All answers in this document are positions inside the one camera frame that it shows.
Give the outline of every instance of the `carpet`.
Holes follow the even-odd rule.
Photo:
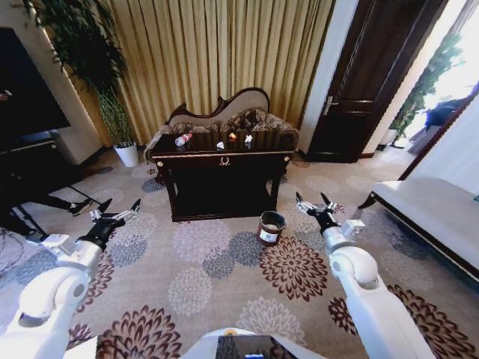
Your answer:
[[[410,159],[397,149],[355,164],[295,158],[278,196],[287,228],[277,246],[265,248],[254,236],[258,218],[172,223],[167,191],[154,181],[155,167],[125,168],[113,151],[103,154],[77,187],[98,200],[112,198],[112,211],[129,208],[138,198],[142,207],[102,255],[73,317],[70,345],[102,334],[101,358],[177,358],[208,331],[235,326],[279,334],[328,358],[366,358],[318,226],[295,208],[296,191],[312,203],[320,202],[323,191],[340,204],[339,221],[366,223],[358,242],[374,256],[434,354],[477,358],[477,287],[379,204],[357,210],[376,181],[397,179]],[[81,200],[69,189],[55,194]],[[34,203],[25,208],[49,233],[78,237],[91,226],[88,213],[72,218]],[[0,239],[0,333],[22,288],[54,266],[54,256],[41,247],[19,236]]]

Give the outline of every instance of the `television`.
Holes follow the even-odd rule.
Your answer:
[[[68,126],[13,29],[0,28],[0,138],[11,140]]]

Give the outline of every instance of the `white wall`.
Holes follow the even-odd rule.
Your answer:
[[[435,177],[479,194],[479,96],[424,157],[410,177]]]
[[[324,40],[320,62],[314,74],[313,85],[306,104],[305,116],[299,131],[298,148],[308,153],[314,129],[323,109],[329,85],[335,74],[347,32],[356,11],[358,0],[336,0],[335,8]]]
[[[459,15],[459,12],[465,3],[466,0],[454,0],[448,2],[444,11],[442,12],[442,15],[434,25],[429,37],[424,42],[421,51],[418,53],[418,57],[414,60],[409,72],[403,80],[403,83],[397,90],[391,103],[389,104],[389,107],[382,116],[381,121],[364,148],[363,153],[373,153],[376,150],[377,145],[382,140],[382,137],[388,130],[389,125],[391,125],[394,117],[399,112],[401,106],[404,104],[404,101],[406,101],[406,98],[419,79],[419,76],[421,76],[427,66],[427,63],[433,57],[434,52],[442,42],[442,39],[456,21],[457,16]]]
[[[68,159],[77,165],[101,148],[97,131],[68,76],[52,62],[48,37],[34,26],[21,8],[11,7],[14,2],[21,4],[20,1],[0,1],[0,26],[16,32],[70,122],[71,127],[58,130],[59,145]]]

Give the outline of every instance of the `dark wooden table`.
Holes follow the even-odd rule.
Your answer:
[[[225,133],[195,133],[182,147],[179,135],[163,135],[151,152],[165,183],[173,222],[250,217],[275,210],[281,175],[292,150],[279,148],[277,132],[246,133],[234,141]],[[216,147],[223,141],[225,148]],[[272,180],[271,194],[266,182]]]

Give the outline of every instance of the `table drawer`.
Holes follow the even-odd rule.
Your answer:
[[[190,155],[156,159],[159,168],[226,168],[226,167],[277,167],[285,166],[292,153]]]

